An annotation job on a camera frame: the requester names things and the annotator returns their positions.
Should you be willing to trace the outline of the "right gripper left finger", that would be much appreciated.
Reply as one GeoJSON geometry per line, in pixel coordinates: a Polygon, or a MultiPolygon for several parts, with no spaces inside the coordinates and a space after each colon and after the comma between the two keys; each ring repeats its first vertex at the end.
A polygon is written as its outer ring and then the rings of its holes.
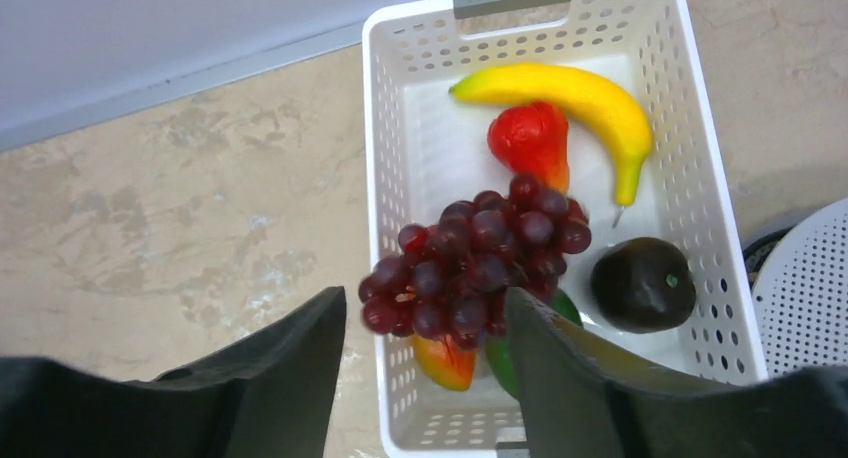
{"type": "Polygon", "coordinates": [[[347,323],[341,286],[210,355],[156,378],[216,395],[207,457],[320,457],[347,323]]]}

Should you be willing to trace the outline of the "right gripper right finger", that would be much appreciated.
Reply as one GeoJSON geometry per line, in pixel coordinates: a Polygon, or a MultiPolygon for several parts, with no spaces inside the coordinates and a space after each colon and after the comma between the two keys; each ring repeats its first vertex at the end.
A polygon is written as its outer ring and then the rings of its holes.
{"type": "Polygon", "coordinates": [[[504,316],[532,457],[660,457],[660,441],[695,426],[672,406],[731,388],[634,354],[520,288],[504,316]]]}

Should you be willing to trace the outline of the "green fake avocado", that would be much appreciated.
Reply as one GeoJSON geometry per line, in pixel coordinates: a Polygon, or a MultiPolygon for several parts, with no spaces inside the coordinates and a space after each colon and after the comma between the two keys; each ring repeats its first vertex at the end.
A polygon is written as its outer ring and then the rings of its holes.
{"type": "MultiPolygon", "coordinates": [[[[571,298],[562,290],[558,289],[550,303],[550,306],[562,317],[579,327],[583,327],[580,313],[571,298]]],[[[503,390],[512,398],[519,400],[520,393],[516,371],[511,359],[510,346],[505,338],[488,338],[484,353],[489,367],[503,390]]]]}

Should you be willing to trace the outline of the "orange fake fruit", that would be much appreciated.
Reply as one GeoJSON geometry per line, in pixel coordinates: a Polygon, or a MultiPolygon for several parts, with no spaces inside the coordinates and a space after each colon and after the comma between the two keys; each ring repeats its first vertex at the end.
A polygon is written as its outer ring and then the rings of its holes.
{"type": "Polygon", "coordinates": [[[471,388],[477,352],[461,348],[451,335],[430,340],[413,334],[408,338],[422,373],[438,386],[464,392],[471,388]]]}

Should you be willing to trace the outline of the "dark red fake grapes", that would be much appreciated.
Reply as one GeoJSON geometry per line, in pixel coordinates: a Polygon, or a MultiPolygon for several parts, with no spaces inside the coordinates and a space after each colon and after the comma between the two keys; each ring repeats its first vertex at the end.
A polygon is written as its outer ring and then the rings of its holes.
{"type": "Polygon", "coordinates": [[[359,284],[361,319],[375,335],[475,350],[505,336],[507,289],[551,303],[567,256],[586,251],[591,238],[576,200],[518,174],[506,194],[483,190],[449,204],[433,225],[402,227],[397,252],[359,284]]]}

